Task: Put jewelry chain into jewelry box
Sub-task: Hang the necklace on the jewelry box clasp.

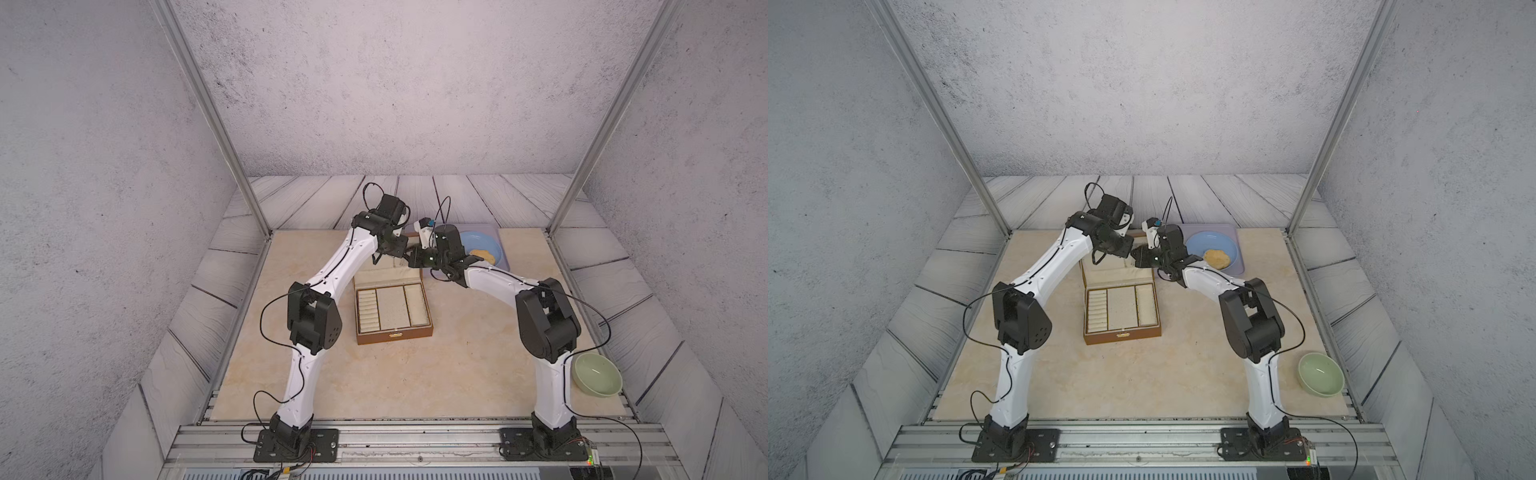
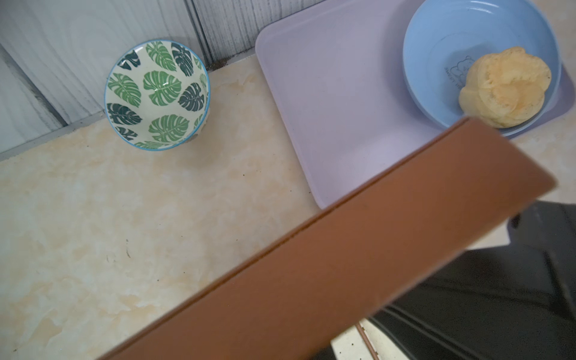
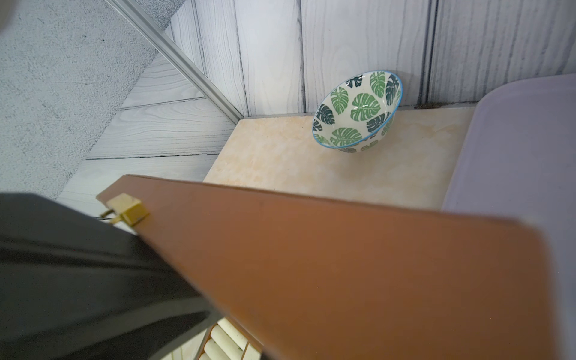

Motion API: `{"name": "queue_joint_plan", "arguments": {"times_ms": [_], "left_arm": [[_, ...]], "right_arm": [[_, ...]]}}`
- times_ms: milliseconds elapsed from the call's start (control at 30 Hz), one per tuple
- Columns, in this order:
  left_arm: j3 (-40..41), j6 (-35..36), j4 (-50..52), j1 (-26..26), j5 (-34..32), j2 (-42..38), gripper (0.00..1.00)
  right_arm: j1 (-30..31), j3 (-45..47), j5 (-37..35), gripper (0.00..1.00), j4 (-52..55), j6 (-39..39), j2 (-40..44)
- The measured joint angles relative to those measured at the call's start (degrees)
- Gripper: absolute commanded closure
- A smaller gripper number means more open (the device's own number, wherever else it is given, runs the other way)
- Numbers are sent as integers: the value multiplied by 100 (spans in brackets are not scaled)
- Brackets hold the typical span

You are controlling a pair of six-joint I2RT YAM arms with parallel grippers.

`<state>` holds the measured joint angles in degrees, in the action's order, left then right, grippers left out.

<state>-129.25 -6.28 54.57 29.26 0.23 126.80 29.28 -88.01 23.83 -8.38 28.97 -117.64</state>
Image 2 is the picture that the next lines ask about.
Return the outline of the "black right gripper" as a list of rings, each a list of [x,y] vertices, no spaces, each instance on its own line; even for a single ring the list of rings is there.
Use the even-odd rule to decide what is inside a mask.
[[[575,206],[539,201],[502,247],[468,250],[318,359],[573,359]]]

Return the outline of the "brown leather jewelry box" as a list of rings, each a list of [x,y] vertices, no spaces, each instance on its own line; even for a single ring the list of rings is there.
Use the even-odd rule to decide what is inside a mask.
[[[106,358],[309,359],[556,184],[465,118]]]

